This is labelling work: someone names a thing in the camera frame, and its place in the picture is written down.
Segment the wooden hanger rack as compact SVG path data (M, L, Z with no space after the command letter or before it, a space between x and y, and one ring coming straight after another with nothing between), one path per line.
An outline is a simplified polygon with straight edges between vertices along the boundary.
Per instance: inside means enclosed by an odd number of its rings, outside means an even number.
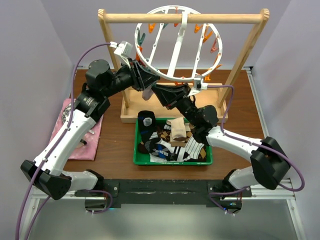
M247 40L237 57L235 64L225 82L226 86L223 87L222 92L219 93L219 99L217 101L218 107L221 107L225 102L225 99L233 87L237 77L240 74L246 60L248 59L253 47L255 46L258 38L260 37L265 25L267 24L270 11L267 8L263 8L259 14L239 14L239 13L229 13L229 14L201 14L194 13L192 9L182 6L182 12L168 13L168 10L172 9L169 6L163 6L151 11L149 13L106 13L104 9L98 10L98 20L101 26L105 40L112 40L112 31L109 28L110 24L122 24L122 23L136 23L136 29L134 33L134 46L139 56L140 62L142 62L148 70L150 70L154 75L164 78L169 81L177 82L177 85L153 85L152 91L157 96L159 102L168 110L177 108L179 111L182 109L192 109L196 108L196 105L192 103L190 96L192 94L197 94L201 90L208 88L208 83L205 82L205 77L211 74L215 69L217 69L219 62L223 53L223 43L218 30L215 27L215 23L218 24L252 24L253 27L247 37ZM146 59L141 50L138 41L140 35L140 27L142 24L160 24L160 29L166 24L180 24L180 29L177 35L177 40L173 49L171 62L167 73L162 73L158 69L152 66L152 60ZM179 58L181 46L183 39L185 37L185 31L188 24L202 24L204 29L202 30L200 41L198 45L198 51L201 50L202 44L208 38L206 35L206 29L211 28L211 31L215 34L215 42L218 43L218 54L213 62L212 66L203 74L198 74L196 72L198 62L200 60L199 56L196 56L194 67L192 70L192 75L189 78L174 77L174 72L176 70L176 64Z

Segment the white round clip hanger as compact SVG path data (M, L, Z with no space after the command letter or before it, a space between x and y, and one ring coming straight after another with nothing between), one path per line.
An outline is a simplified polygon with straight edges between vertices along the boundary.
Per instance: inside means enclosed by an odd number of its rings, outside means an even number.
M168 71L167 73L161 72L158 68L152 66L152 61L161 37L161 34L163 30L166 28L168 25L167 23L161 22L159 24L159 30L156 35L155 41L152 45L152 50L150 53L149 57L144 57L143 56L143 48L142 48L142 43L145 39L145 34L140 34L141 33L141 27L142 24L138 23L136 28L135 28L135 33L134 33L134 42L135 42L135 49L136 49L136 60L141 61L145 66L153 71L155 74L159 75L162 78L165 78L167 80L173 81L175 83L184 83L184 82L191 82L195 80L199 81L207 81L208 75L211 74L214 70L218 69L222 65L220 64L220 60L222 58L222 53L223 53L223 43L221 36L215 27L214 24L212 23L202 23L202 24L195 24L194 27L194 33L200 32L200 37L199 37L199 43L197 45L197 52L196 56L194 59L194 65L192 69L192 73L190 77L175 77L174 73L176 71L176 66L177 62L181 53L181 48L183 44L184 37L186 35L186 29L187 29L187 16L188 14L191 15L199 15L200 13L192 8L186 7L186 6L173 6L173 5L167 5L167 6L162 6L155 8L149 12L149 14L157 14L160 15L161 17L164 17L170 13L170 11L175 11L177 14L181 13L182 14L182 20L180 23L174 23L174 26L180 26L179 31L177 33L177 39L176 43L173 48L171 60L169 63ZM198 63L200 61L200 54L202 50L203 44L208 41L210 37L214 36L214 41L213 45L210 49L210 53L216 53L216 58L212 64L212 66L204 73L197 73L198 69Z

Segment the green plastic bin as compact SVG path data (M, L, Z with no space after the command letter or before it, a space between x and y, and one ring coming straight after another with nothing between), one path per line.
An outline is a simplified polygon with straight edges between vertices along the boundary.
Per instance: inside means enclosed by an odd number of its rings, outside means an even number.
M139 144L142 143L142 137L139 131L138 121L135 121L135 137L133 149L133 163L138 166L209 166L214 162L213 151L210 146L202 148L201 153L204 154L195 162L178 162L178 161L158 161L151 160L149 154L142 153L138 150Z

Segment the beige tan sock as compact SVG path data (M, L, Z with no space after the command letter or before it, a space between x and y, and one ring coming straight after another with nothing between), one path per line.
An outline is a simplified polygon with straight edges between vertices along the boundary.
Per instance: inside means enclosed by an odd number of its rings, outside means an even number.
M183 117L167 119L166 124L171 127L170 141L172 147L185 147L192 136L189 123L185 123Z

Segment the pink cloth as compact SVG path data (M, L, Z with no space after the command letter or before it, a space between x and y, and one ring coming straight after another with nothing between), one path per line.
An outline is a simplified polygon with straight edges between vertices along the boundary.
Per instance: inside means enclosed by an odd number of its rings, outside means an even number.
M70 98L66 98L63 101L61 111L56 120L56 123L53 128L49 141L51 141L55 137L55 135L63 126L62 120L61 120L62 111L69 103L71 103ZM69 160L84 160L84 161L95 160L98 144L101 136L101 131L102 131L103 118L104 116L102 116L99 119L99 121L84 135L84 137L80 140L75 150L72 152L72 154L68 158Z

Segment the black blue sports sock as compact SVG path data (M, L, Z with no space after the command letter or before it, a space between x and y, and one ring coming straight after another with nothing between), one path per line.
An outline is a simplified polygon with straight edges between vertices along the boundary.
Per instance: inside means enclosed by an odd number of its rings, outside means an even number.
M142 110L138 113L137 120L141 140L148 153L168 162L176 161L178 155L174 152L174 148L158 135L155 114L152 111Z

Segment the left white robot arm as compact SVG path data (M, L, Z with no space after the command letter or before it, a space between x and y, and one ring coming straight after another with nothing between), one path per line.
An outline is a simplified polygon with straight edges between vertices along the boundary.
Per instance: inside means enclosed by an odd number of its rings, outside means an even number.
M113 72L106 60L99 59L90 64L85 78L81 94L71 100L73 106L64 125L43 152L20 166L30 183L54 200L61 199L69 191L86 190L92 196L103 192L103 176L93 170L67 172L64 166L81 139L109 108L109 97L129 87L143 91L160 76L137 60L129 59Z

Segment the white black striped sock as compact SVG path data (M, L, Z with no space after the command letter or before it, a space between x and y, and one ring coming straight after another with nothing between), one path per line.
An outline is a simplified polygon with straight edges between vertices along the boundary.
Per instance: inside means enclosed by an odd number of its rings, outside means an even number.
M183 148L182 160L184 162L205 162L207 160L205 145L197 142L192 135Z

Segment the grey sock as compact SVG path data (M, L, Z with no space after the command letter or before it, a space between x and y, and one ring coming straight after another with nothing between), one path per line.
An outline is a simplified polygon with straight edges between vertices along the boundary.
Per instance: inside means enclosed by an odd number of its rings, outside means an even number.
M152 86L149 86L148 88L143 90L142 99L145 101L148 101L152 97L153 94L154 94L154 92L152 90Z

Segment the blue patterned plate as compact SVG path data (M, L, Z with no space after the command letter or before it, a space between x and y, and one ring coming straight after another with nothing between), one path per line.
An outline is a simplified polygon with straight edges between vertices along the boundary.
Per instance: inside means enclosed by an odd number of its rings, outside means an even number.
M64 124L64 123L66 122L66 120L69 119L71 109L72 109L71 103L69 103L69 104L63 109L62 114L61 114L61 122L62 122L62 124Z

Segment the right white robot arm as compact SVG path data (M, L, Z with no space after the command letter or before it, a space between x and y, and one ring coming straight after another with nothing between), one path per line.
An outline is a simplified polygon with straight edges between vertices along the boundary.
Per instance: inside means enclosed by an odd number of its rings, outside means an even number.
M290 169L285 153L272 137L257 139L223 130L218 125L218 114L213 105L198 108L189 96L187 84L168 86L156 84L152 88L161 105L168 110L176 108L193 125L195 143L218 147L234 153L251 163L250 167L231 170L215 191L235 196L241 189L262 185L275 190Z

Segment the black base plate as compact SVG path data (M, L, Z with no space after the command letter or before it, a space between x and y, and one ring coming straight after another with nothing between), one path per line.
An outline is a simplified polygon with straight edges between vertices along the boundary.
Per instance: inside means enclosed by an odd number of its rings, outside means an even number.
M113 208L138 205L205 205L213 208L215 200L225 209L240 209L240 197L250 198L246 187L241 193L226 195L221 180L105 179L103 190L110 193Z

